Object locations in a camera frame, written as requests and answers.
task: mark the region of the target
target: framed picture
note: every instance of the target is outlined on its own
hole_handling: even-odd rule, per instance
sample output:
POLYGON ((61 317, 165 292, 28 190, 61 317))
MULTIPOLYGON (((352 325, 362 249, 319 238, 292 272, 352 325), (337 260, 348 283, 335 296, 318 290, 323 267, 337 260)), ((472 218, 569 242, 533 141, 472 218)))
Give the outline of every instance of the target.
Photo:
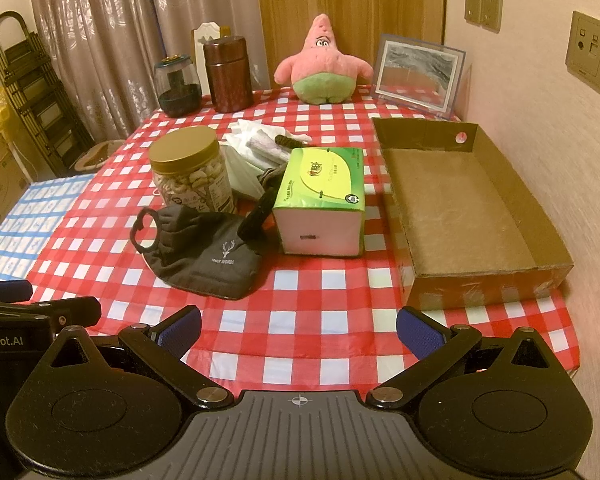
POLYGON ((449 119, 453 115, 462 50, 383 34, 374 70, 376 97, 449 119))

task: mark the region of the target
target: wall socket panel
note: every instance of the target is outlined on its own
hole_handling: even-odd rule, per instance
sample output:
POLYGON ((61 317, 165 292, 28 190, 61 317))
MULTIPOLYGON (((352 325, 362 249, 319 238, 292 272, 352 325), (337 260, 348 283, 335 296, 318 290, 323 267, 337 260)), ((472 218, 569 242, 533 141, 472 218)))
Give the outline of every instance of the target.
POLYGON ((480 4, 482 0, 464 0, 464 18, 469 23, 480 25, 480 4))
POLYGON ((569 72, 600 91, 600 20, 573 11, 566 65, 569 72))
POLYGON ((480 24, 493 32, 499 32, 501 20, 502 0, 482 0, 480 4, 480 24))
POLYGON ((469 23, 499 32, 502 0, 464 0, 464 18, 469 23))

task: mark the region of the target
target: face mask ear loop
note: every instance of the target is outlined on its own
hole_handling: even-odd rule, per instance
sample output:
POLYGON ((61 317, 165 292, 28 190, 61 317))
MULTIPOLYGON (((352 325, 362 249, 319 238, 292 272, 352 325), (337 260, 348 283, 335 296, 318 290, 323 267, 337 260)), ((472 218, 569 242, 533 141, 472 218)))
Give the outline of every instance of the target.
POLYGON ((138 213, 138 218, 136 218, 136 221, 134 222, 133 226, 131 227, 131 233, 129 234, 129 240, 136 248, 136 251, 138 251, 140 254, 145 254, 150 251, 155 251, 158 248, 158 240, 160 239, 161 231, 162 231, 162 224, 160 223, 160 217, 158 216, 158 212, 154 211, 153 209, 150 209, 148 207, 143 207, 141 209, 141 211, 138 213), (138 231, 141 231, 142 229, 144 229, 144 225, 142 224, 142 219, 144 219, 145 215, 149 215, 151 218, 154 219, 155 227, 156 227, 154 243, 152 243, 149 247, 144 247, 136 241, 136 233, 138 231))

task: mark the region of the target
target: screw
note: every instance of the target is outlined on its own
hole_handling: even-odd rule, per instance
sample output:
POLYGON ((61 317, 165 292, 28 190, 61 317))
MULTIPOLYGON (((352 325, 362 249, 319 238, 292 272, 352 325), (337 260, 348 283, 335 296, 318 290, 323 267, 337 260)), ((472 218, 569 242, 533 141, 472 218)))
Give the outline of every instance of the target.
POLYGON ((205 404, 217 404, 225 400, 229 393, 224 388, 218 388, 217 386, 209 386, 202 388, 196 393, 199 400, 205 404))
POLYGON ((402 392, 398 388, 391 386, 383 386, 382 388, 371 390, 371 395, 375 400, 383 404, 397 402, 402 398, 402 392))

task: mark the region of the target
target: stuffed toy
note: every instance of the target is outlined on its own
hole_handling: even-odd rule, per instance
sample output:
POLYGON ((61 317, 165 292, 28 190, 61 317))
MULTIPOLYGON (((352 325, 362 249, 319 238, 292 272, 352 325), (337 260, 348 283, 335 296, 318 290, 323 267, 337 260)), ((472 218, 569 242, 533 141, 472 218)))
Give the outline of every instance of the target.
POLYGON ((338 50, 329 18, 321 14, 314 19, 302 50, 284 59, 273 79, 280 85, 291 83, 305 103, 321 105, 349 99, 358 76, 371 80, 373 74, 369 63, 338 50))

